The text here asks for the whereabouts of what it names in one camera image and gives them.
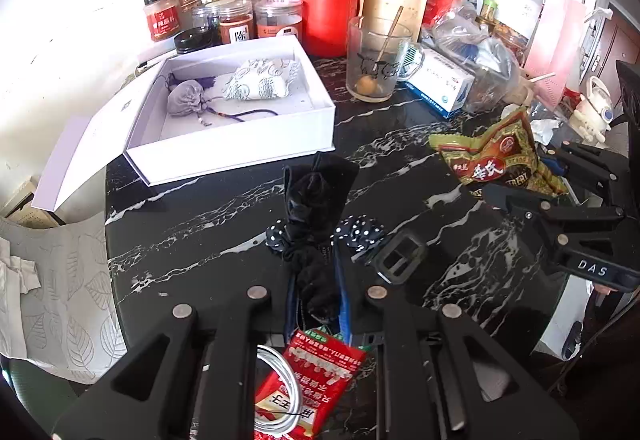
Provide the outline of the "black polka dot hair bow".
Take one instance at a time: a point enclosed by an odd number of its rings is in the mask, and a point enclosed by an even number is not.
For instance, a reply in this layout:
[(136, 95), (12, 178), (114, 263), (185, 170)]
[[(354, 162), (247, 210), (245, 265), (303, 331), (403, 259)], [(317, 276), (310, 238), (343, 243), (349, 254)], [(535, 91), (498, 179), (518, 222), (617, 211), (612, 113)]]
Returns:
[(385, 229), (366, 215), (343, 211), (359, 166), (334, 153), (319, 152), (310, 164), (283, 171), (285, 217), (266, 230), (266, 246), (292, 277), (288, 326), (341, 332), (342, 293), (335, 248), (366, 253), (385, 239)]

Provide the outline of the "red green snack packet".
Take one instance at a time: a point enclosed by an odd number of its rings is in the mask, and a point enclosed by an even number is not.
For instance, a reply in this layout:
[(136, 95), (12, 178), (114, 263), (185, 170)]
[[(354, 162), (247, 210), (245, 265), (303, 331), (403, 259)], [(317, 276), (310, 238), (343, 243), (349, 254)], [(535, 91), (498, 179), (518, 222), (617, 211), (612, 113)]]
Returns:
[(550, 197), (568, 193), (564, 181), (542, 162), (525, 108), (515, 110), (476, 137), (434, 134), (428, 145), (474, 197), (488, 183), (523, 188)]

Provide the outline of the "crumpled white tissue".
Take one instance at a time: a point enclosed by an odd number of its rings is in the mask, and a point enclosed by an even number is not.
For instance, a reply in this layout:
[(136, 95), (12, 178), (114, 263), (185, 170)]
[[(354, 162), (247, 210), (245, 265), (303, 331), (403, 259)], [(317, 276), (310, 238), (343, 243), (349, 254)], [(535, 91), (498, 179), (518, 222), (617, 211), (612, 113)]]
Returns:
[(561, 122), (558, 119), (533, 119), (529, 122), (534, 140), (541, 145), (549, 145), (553, 138), (554, 131), (558, 129)]

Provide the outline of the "red hook package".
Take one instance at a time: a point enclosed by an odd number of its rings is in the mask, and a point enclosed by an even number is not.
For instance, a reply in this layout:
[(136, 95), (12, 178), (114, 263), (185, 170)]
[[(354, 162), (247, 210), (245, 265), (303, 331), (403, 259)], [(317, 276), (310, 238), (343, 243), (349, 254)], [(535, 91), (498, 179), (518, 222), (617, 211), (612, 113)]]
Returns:
[(256, 392), (256, 415), (264, 420), (296, 419), (295, 427), (280, 434), (255, 431), (256, 439), (313, 439), (333, 412), (338, 400), (363, 368), (367, 353), (322, 330), (298, 330), (283, 358), (288, 361), (300, 392), (294, 410), (285, 382), (271, 372)]

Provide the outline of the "leaf pattern cloth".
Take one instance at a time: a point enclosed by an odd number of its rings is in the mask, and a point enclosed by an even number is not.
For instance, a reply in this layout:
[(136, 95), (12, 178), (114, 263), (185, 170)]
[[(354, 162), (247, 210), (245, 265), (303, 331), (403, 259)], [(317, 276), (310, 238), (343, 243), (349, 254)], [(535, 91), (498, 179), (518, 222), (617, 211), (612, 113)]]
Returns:
[(50, 229), (1, 220), (1, 354), (92, 385), (125, 353), (103, 216)]

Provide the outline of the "black belt buckle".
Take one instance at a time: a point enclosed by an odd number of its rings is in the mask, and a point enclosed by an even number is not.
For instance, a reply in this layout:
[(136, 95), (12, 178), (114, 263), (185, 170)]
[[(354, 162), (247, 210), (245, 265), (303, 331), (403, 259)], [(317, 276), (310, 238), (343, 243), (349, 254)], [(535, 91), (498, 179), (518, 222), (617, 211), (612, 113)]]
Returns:
[(409, 230), (397, 232), (372, 258), (371, 265), (390, 285), (405, 284), (427, 257), (426, 244)]

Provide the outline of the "blue white medicine box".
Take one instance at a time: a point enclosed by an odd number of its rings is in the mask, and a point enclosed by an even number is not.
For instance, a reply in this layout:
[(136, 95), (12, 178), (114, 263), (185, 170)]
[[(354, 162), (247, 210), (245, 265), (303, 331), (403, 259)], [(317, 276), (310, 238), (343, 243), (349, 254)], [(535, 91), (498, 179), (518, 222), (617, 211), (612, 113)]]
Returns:
[(475, 76), (436, 50), (410, 44), (399, 76), (444, 119), (462, 110)]

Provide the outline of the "pink paper bag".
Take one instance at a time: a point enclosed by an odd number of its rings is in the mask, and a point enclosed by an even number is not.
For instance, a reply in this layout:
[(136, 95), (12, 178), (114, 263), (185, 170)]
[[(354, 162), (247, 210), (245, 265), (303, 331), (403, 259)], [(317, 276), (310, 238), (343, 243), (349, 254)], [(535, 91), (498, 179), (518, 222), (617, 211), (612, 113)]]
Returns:
[(570, 71), (579, 62), (579, 49), (588, 31), (586, 21), (596, 0), (544, 0), (540, 19), (524, 64), (535, 83), (538, 99), (550, 110), (560, 102)]

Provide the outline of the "clear plastic bag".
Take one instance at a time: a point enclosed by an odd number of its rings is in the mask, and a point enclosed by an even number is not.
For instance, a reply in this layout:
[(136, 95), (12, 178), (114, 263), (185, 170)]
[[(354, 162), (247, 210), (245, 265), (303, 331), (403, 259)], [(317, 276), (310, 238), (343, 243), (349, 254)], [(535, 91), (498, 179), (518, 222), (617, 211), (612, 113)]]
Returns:
[(520, 67), (514, 53), (489, 33), (487, 24), (476, 22), (468, 0), (456, 0), (430, 26), (424, 23), (422, 32), (427, 44), (474, 76), (464, 101), (466, 112), (493, 109), (518, 87)]

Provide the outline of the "glass mug with cartoon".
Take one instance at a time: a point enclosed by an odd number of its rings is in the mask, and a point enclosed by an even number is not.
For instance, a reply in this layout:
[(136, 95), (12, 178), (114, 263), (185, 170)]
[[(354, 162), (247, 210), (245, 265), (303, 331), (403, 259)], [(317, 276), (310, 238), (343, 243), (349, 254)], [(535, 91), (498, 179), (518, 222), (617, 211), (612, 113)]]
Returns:
[(348, 24), (346, 88), (356, 99), (380, 104), (393, 95), (425, 61), (412, 33), (393, 19), (356, 17)]

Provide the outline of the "wooden stirring stick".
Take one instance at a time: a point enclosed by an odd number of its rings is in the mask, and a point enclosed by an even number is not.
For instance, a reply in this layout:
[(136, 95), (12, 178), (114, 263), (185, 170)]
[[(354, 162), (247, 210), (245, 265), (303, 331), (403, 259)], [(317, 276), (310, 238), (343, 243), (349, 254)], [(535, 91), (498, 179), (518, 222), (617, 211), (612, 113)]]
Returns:
[(387, 34), (385, 36), (385, 40), (383, 42), (383, 45), (380, 49), (380, 51), (378, 52), (378, 56), (376, 57), (375, 63), (378, 63), (378, 61), (382, 60), (383, 55), (386, 52), (386, 48), (388, 46), (388, 44), (390, 44), (390, 39), (392, 38), (392, 36), (394, 35), (396, 26), (398, 25), (399, 19), (402, 15), (402, 12), (404, 11), (404, 6), (400, 5), (396, 11), (396, 15), (393, 18), (393, 22), (390, 25), (390, 28), (387, 31)]

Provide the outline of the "red cylindrical canister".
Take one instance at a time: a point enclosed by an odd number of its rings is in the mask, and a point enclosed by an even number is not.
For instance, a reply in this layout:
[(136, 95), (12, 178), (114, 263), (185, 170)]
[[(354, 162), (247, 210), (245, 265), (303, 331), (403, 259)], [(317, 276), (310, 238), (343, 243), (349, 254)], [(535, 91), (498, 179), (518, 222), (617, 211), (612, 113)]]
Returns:
[(303, 46), (308, 55), (341, 58), (346, 55), (348, 23), (356, 16), (358, 0), (303, 0)]

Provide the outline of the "white patterned sachet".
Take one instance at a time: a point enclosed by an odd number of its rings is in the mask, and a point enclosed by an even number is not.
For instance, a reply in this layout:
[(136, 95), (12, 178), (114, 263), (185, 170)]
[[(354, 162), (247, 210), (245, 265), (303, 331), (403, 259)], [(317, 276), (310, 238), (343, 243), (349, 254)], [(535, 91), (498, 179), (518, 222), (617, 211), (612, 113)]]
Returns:
[(296, 59), (248, 60), (224, 83), (224, 99), (254, 101), (286, 98), (299, 71), (300, 62)]

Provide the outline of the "white open gift box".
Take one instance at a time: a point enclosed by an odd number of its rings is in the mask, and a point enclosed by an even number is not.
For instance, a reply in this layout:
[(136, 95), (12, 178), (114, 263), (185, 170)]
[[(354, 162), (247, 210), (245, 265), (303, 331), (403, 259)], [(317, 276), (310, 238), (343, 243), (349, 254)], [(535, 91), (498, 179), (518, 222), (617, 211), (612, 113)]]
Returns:
[[(250, 59), (296, 66), (283, 99), (224, 99), (224, 83)], [(171, 82), (213, 78), (202, 115), (171, 116)], [(334, 148), (335, 106), (296, 37), (258, 38), (160, 61), (95, 115), (67, 122), (32, 204), (55, 211), (123, 156), (148, 186), (293, 159)]]

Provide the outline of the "clear jar orange contents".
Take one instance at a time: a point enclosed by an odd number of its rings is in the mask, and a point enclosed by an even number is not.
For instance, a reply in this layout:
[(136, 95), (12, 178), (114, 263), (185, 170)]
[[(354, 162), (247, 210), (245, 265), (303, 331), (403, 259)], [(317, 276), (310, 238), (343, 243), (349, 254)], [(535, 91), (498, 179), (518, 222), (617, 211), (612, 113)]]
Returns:
[(303, 34), (303, 2), (301, 0), (261, 0), (254, 6), (259, 38)]

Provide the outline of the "clear jar orange label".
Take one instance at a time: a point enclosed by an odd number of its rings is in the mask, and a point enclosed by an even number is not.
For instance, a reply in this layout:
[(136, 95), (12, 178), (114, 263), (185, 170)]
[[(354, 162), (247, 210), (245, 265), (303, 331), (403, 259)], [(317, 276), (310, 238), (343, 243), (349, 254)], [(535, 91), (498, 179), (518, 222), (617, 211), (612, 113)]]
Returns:
[(222, 0), (216, 6), (221, 41), (233, 44), (255, 37), (253, 5), (244, 0)]

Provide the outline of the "black lid small jar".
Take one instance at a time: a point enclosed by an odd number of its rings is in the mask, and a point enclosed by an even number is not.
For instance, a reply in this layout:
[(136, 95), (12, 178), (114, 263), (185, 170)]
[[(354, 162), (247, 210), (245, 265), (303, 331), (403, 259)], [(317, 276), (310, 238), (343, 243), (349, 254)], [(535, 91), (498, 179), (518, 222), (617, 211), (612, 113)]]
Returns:
[(182, 31), (174, 37), (174, 45), (178, 55), (198, 52), (220, 43), (219, 33), (212, 29), (193, 28)]

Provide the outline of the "red label sauce jar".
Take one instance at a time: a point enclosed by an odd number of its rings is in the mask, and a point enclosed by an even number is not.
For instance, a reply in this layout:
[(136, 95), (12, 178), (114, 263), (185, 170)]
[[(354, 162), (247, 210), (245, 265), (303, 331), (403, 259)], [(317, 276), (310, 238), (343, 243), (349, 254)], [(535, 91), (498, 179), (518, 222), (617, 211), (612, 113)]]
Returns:
[(153, 42), (167, 40), (180, 31), (176, 0), (143, 0), (146, 24)]

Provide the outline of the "grey drawstring pouch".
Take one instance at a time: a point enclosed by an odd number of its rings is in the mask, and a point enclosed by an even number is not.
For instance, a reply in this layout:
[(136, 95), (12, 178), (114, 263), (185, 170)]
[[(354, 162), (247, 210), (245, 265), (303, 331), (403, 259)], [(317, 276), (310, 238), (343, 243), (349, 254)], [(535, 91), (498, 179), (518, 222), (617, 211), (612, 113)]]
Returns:
[(170, 116), (201, 114), (205, 110), (204, 88), (195, 80), (179, 83), (167, 97), (166, 109)]

